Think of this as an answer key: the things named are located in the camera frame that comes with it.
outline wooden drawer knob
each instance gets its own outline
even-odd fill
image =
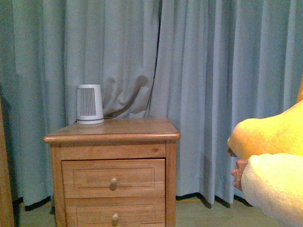
[[[119,222],[119,216],[117,213],[115,213],[112,217],[112,226],[117,226]]]
[[[110,190],[114,191],[117,189],[117,179],[114,177],[113,179],[110,180]]]

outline wooden nightstand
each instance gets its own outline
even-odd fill
[[[50,143],[58,227],[174,227],[176,141],[168,119],[74,123]]]

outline curtain fold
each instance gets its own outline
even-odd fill
[[[78,84],[100,84],[105,116],[146,115],[159,30],[158,0],[5,1],[1,95],[14,199],[52,195],[43,137],[76,120]]]
[[[301,4],[163,0],[150,116],[169,117],[182,134],[177,195],[199,192],[210,203],[244,197],[232,187],[227,139],[240,121],[295,104]]]

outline drawer front panel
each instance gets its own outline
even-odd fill
[[[68,227],[165,226],[164,197],[66,200]]]
[[[65,198],[165,195],[165,160],[63,161]]]
[[[165,142],[73,145],[60,148],[62,160],[159,158],[166,156]]]

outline wooden furniture edge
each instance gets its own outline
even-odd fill
[[[122,141],[168,141],[180,139],[179,133],[162,134],[106,134],[106,135],[72,135],[72,136],[46,136],[46,143],[81,143],[81,142],[122,142]]]
[[[56,227],[66,227],[66,215],[64,204],[63,177],[60,147],[51,146],[52,171],[53,171],[53,194],[56,210]]]
[[[8,156],[6,151],[2,105],[0,98],[0,227],[14,227],[14,212],[10,189]]]
[[[166,143],[166,227],[176,226],[177,141]]]

